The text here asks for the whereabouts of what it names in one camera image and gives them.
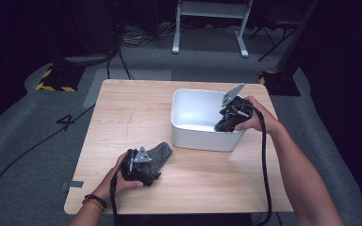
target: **hand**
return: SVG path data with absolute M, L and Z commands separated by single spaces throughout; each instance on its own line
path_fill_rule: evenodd
M 113 175 L 116 172 L 117 168 L 122 163 L 122 160 L 124 159 L 125 155 L 126 153 L 120 155 L 120 157 L 117 159 L 116 166 L 107 173 L 101 184 L 98 187 L 96 187 L 96 189 L 92 192 L 93 195 L 96 195 L 105 201 L 108 201 L 110 199 L 110 192 L 109 192 L 110 181 L 113 178 Z M 132 189 L 135 187 L 141 187 L 141 186 L 143 186 L 143 183 L 140 181 L 126 181 L 123 178 L 122 173 L 119 171 L 119 173 L 117 173 L 117 185 L 116 185 L 115 195 L 118 195 L 120 192 L 124 190 Z
M 249 103 L 252 104 L 252 106 L 254 106 L 255 108 L 257 108 L 264 117 L 264 121 L 266 123 L 266 132 L 268 134 L 271 134 L 275 128 L 281 123 L 278 119 L 276 119 L 272 113 L 270 113 L 270 111 L 268 109 L 266 109 L 263 105 L 261 105 L 253 96 L 248 96 L 245 98 L 245 100 L 247 100 Z M 254 111 L 254 115 L 252 116 L 251 119 L 238 124 L 235 127 L 235 130 L 239 131 L 239 130 L 246 130 L 246 129 L 250 129 L 250 128 L 254 128 L 257 131 L 261 131 L 261 125 L 260 125 L 260 120 L 257 116 L 257 114 Z

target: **gray carpet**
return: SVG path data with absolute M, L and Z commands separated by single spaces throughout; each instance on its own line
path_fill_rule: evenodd
M 261 33 L 247 40 L 253 33 L 248 30 L 244 39 L 250 56 L 242 58 L 233 34 L 236 29 L 187 30 L 181 35 L 178 55 L 172 54 L 173 37 L 167 37 L 145 47 L 123 47 L 123 57 L 136 78 L 144 73 L 143 79 L 258 83 L 259 72 L 275 70 L 287 43 L 257 62 L 272 45 Z M 279 37 L 276 31 L 271 34 Z M 85 70 L 78 92 L 35 90 L 48 66 L 29 75 L 25 81 L 27 95 L 0 117 L 0 172 L 16 157 L 55 133 L 62 126 L 57 120 L 68 114 L 75 118 L 93 105 L 99 90 L 97 84 L 106 78 L 106 63 L 103 63 Z M 110 77 L 125 79 L 123 64 L 117 56 L 109 68 Z M 357 183 L 321 123 L 310 98 L 309 85 L 300 70 L 294 74 L 294 80 L 302 96 L 272 96 L 277 115 L 319 170 L 346 225 L 362 225 L 362 200 Z M 59 132 L 20 158 L 2 176 L 0 225 L 67 225 L 70 222 L 73 216 L 63 210 L 66 190 L 61 186 L 73 178 L 92 113 L 93 109 L 67 131 Z M 280 216 L 284 225 L 296 225 L 292 213 Z M 111 220 L 111 216 L 104 216 L 101 225 L 111 225 Z M 275 216 L 269 225 L 279 225 Z

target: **wooden table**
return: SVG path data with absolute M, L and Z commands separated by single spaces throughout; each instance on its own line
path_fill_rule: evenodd
M 248 130 L 232 152 L 187 150 L 172 145 L 170 120 L 178 89 L 229 91 L 239 84 L 106 80 L 101 88 L 64 209 L 76 214 L 129 148 L 154 148 L 168 142 L 173 154 L 150 187 L 125 191 L 116 198 L 119 214 L 188 214 L 267 212 L 261 167 L 261 133 Z M 259 84 L 246 85 L 240 96 L 253 95 L 275 115 L 270 96 Z M 278 158 L 267 139 L 267 168 L 274 212 L 292 211 Z

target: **black beaded bracelet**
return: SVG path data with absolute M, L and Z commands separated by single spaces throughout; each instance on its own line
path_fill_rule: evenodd
M 99 197 L 97 197 L 97 196 L 95 196 L 95 195 L 92 195 L 92 194 L 86 195 L 86 196 L 85 196 L 85 199 L 93 199 L 93 200 L 96 200 L 96 201 L 100 202 L 100 203 L 104 206 L 105 209 L 107 208 L 107 203 L 106 203 L 106 201 L 102 200 L 101 198 L 99 198 Z

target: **person's left hand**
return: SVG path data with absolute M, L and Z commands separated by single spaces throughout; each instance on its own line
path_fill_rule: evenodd
M 108 201 L 110 199 L 110 192 L 109 192 L 110 181 L 113 178 L 113 175 L 116 172 L 117 168 L 122 163 L 122 160 L 125 157 L 125 155 L 126 153 L 120 155 L 120 157 L 117 159 L 116 166 L 107 173 L 101 184 L 98 187 L 96 187 L 96 189 L 92 192 L 93 195 L 96 195 L 105 201 Z M 132 189 L 135 187 L 141 187 L 141 186 L 143 186 L 143 183 L 141 181 L 126 181 L 123 178 L 122 173 L 119 171 L 119 173 L 117 173 L 117 185 L 116 185 L 116 192 L 114 195 L 118 195 L 120 192 L 124 190 Z

